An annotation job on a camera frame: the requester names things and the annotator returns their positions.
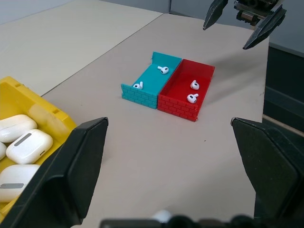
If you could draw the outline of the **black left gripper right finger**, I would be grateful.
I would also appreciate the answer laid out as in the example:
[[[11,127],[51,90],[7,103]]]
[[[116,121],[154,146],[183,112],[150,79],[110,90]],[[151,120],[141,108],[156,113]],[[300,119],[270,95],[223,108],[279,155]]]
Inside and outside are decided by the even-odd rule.
[[[256,199],[254,219],[276,228],[304,226],[304,153],[283,131],[234,117],[231,126]]]

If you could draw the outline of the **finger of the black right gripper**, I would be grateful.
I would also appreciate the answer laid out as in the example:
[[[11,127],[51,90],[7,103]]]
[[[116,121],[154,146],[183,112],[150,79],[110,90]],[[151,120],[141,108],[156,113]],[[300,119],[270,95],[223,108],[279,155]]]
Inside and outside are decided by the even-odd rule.
[[[227,3],[228,0],[214,0],[211,3],[204,20],[203,30],[208,29],[217,22],[217,20],[222,15],[223,9],[227,5]]]
[[[254,30],[243,49],[250,49],[265,40],[285,19],[286,10],[280,5],[276,11],[268,15]]]

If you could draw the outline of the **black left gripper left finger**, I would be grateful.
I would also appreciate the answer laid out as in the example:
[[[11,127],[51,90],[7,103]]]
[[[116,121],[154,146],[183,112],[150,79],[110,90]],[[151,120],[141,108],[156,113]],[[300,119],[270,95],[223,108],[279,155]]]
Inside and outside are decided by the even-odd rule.
[[[40,166],[0,226],[70,228],[83,223],[99,177],[108,118],[76,127]]]

